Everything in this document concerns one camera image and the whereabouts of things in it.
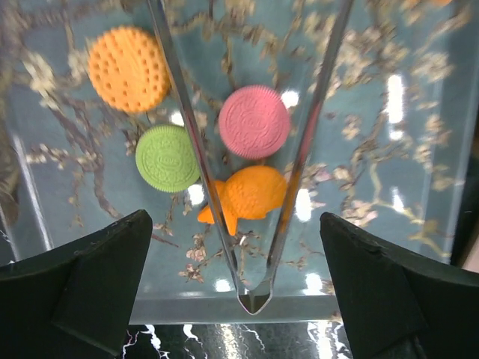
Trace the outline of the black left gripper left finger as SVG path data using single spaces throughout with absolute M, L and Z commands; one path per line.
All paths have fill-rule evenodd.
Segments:
M 2 355 L 119 355 L 150 246 L 143 209 L 1 268 Z

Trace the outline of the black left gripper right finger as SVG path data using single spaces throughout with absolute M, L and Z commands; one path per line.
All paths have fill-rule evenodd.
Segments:
M 478 274 L 329 212 L 320 236 L 353 357 L 478 357 Z

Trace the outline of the metal tongs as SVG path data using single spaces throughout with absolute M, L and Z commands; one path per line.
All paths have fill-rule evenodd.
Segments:
M 311 145 L 314 142 L 314 133 L 326 98 L 338 51 L 342 44 L 344 30 L 350 19 L 352 7 L 352 1 L 341 2 L 340 10 L 326 47 L 321 70 L 317 76 L 317 84 L 310 102 L 308 116 L 305 118 L 301 140 L 298 144 L 289 180 L 285 180 L 274 168 L 255 165 L 236 172 L 227 180 L 223 190 L 217 191 L 216 182 L 207 161 L 203 140 L 198 131 L 180 62 L 174 48 L 164 7 L 160 1 L 149 1 L 148 3 L 156 41 L 164 52 L 172 90 L 177 99 L 184 126 L 192 142 L 205 194 L 222 241 L 225 259 L 231 272 L 237 299 L 242 308 L 251 315 L 260 313 L 272 299 L 275 276 L 301 185 L 302 172 L 304 171 Z M 274 208 L 280 208 L 281 212 L 269 248 L 266 273 L 263 280 L 254 289 L 248 289 L 238 275 L 237 258 L 231 237 L 228 234 L 228 228 L 237 222 L 239 215 L 244 211 L 254 213 L 256 218 L 262 219 L 268 210 Z

